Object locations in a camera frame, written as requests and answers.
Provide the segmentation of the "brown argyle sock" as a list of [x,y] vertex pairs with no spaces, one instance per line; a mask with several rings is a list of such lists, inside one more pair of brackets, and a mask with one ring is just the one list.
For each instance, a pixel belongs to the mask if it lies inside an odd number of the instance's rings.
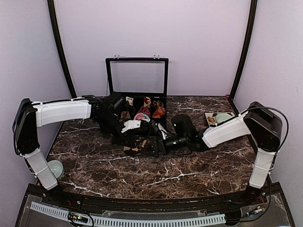
[[134,157],[138,155],[145,147],[147,140],[137,141],[135,148],[124,147],[123,151],[127,156]]

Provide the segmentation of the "maroon purple orange striped sock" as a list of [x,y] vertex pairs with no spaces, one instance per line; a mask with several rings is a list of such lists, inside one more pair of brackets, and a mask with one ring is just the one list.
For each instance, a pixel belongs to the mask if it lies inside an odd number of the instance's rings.
[[166,109],[164,107],[159,106],[157,110],[151,116],[153,119],[160,119],[166,114]]

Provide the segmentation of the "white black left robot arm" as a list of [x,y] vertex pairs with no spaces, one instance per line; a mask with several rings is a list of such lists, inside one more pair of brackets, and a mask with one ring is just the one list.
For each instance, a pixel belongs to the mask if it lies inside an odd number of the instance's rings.
[[63,206],[67,196],[56,188],[58,181],[41,152],[37,129],[58,122],[93,119],[103,134],[112,135],[114,143],[135,148],[136,140],[131,131],[138,129],[141,123],[139,120],[120,121],[126,105],[125,98],[117,92],[107,97],[88,95],[48,102],[34,102],[28,98],[21,101],[12,125],[14,151],[25,159],[56,206]]

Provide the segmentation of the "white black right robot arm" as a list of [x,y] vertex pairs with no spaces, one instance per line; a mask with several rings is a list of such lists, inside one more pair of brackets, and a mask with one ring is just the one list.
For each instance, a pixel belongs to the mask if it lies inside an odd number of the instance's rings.
[[276,157],[286,141],[282,127],[289,130],[286,115],[278,109],[252,102],[248,109],[236,116],[197,131],[188,115],[179,114],[171,119],[175,135],[154,139],[147,150],[154,157],[187,147],[191,151],[204,152],[228,141],[249,137],[255,142],[256,158],[249,179],[249,189],[242,194],[242,202],[252,205],[260,197],[260,191],[274,168]]

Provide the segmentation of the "pink white rolled sock right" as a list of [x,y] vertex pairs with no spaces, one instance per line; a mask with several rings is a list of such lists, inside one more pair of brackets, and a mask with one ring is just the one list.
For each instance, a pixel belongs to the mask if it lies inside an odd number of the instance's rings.
[[144,113],[138,113],[135,115],[134,120],[138,120],[138,121],[146,121],[146,122],[150,122],[150,118],[148,115],[144,114]]

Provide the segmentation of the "maroon teal rolled sock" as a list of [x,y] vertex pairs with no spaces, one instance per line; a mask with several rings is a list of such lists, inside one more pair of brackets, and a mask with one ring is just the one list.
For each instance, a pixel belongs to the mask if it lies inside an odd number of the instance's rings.
[[138,111],[137,113],[138,113],[138,114],[139,114],[139,113],[143,113],[143,114],[147,115],[148,117],[151,116],[150,110],[149,110],[149,108],[146,107],[146,106],[142,106],[142,107],[139,109],[139,111]]

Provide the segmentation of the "cream brown rolled sock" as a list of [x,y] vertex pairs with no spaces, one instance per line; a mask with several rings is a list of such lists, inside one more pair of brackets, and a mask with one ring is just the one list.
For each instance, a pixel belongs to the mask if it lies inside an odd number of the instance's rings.
[[132,97],[126,96],[126,97],[125,97],[125,100],[126,100],[126,103],[127,103],[129,106],[133,106],[133,105],[134,105],[134,99],[133,99]]

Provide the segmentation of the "leopard pattern rolled sock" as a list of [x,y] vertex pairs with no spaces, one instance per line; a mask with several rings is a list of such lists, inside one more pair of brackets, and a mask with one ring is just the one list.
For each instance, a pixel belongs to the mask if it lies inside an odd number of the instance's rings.
[[162,101],[153,101],[151,103],[151,108],[159,108],[159,107],[163,107],[164,106],[164,103]]

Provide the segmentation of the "black sock organizer box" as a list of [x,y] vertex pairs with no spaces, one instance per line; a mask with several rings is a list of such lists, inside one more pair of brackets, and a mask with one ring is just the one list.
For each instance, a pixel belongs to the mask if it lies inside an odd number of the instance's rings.
[[109,92],[133,98],[136,111],[148,97],[167,109],[169,59],[160,57],[106,58]]

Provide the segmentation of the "square floral ceramic plate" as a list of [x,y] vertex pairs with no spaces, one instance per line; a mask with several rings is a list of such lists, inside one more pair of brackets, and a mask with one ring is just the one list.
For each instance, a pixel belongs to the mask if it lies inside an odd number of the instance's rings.
[[[219,114],[219,113],[222,113],[222,112],[206,112],[205,113],[205,117],[206,117],[206,121],[208,123],[208,126],[211,126],[211,125],[216,125],[218,124],[216,122],[216,115]],[[223,113],[229,113],[231,115],[233,115],[233,117],[235,116],[235,114],[233,112],[223,112]]]

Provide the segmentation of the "pale green bowl left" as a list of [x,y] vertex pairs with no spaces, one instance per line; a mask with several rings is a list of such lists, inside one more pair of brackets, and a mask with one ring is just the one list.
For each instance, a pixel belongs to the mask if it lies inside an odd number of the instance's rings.
[[56,177],[57,180],[60,180],[64,176],[64,166],[59,160],[51,160],[48,162],[48,166],[50,167],[52,173]]

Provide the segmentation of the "black front table rail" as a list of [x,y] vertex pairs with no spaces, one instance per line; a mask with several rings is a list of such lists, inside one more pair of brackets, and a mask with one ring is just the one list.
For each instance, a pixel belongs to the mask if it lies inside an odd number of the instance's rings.
[[243,194],[244,192],[240,191],[223,195],[187,199],[135,200],[105,198],[99,196],[63,192],[65,199],[67,199],[63,207],[71,209],[73,211],[83,211],[85,213],[89,212],[99,214],[105,210],[143,213],[191,210],[229,212],[244,207],[244,204],[239,204]]

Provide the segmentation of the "black left frame post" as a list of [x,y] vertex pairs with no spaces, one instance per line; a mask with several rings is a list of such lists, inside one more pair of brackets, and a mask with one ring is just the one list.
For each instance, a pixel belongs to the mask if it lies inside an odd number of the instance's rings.
[[51,21],[51,26],[52,26],[52,31],[53,31],[53,36],[55,40],[55,45],[57,49],[57,53],[59,56],[59,60],[61,63],[63,75],[69,90],[69,93],[71,95],[71,98],[76,98],[77,94],[74,88],[74,84],[72,82],[71,74],[68,68],[68,63],[66,60],[65,52],[63,49],[63,44],[61,40],[61,34],[59,30],[59,24],[57,20],[57,15],[56,15],[56,9],[55,9],[55,1],[54,0],[47,0],[47,5],[48,5],[48,11],[49,11],[49,17]]

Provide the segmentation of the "black frame post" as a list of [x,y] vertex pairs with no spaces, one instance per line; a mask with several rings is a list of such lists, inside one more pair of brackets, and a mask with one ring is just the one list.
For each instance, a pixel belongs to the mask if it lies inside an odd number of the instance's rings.
[[248,22],[247,22],[247,27],[246,27],[246,32],[244,36],[244,41],[243,41],[243,47],[239,59],[239,64],[236,70],[235,78],[232,84],[232,88],[229,94],[229,99],[231,102],[234,101],[240,80],[242,77],[242,73],[244,70],[246,58],[248,55],[249,47],[250,47],[250,41],[253,33],[253,27],[254,27],[254,22],[255,22],[255,16],[257,12],[257,5],[258,1],[257,0],[251,0],[250,1],[250,10],[249,10],[249,16],[248,16]]
[[77,94],[74,88],[74,84],[72,82],[71,74],[68,68],[68,63],[66,60],[65,52],[63,49],[63,44],[61,40],[61,34],[59,30],[59,24],[57,20],[57,15],[56,15],[56,9],[55,9],[55,1],[54,0],[47,0],[47,5],[48,5],[48,11],[49,11],[49,17],[51,21],[51,26],[52,26],[52,31],[53,31],[53,36],[55,40],[55,45],[57,49],[57,53],[59,56],[59,60],[61,63],[63,75],[69,90],[69,93],[71,95],[71,98],[76,98]]

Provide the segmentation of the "black right frame post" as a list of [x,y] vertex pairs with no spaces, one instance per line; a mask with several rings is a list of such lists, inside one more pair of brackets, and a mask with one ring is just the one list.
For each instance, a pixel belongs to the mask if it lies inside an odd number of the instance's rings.
[[247,27],[246,27],[246,32],[244,36],[244,41],[243,41],[243,47],[239,59],[239,64],[236,70],[235,78],[232,84],[232,88],[229,94],[229,99],[231,102],[234,101],[240,80],[242,77],[242,73],[244,70],[246,58],[248,55],[249,47],[250,47],[250,41],[253,33],[253,27],[254,27],[254,22],[255,22],[255,16],[257,12],[257,5],[258,1],[257,0],[251,0],[250,1],[250,10],[249,10],[249,16],[248,16],[248,22],[247,22]]

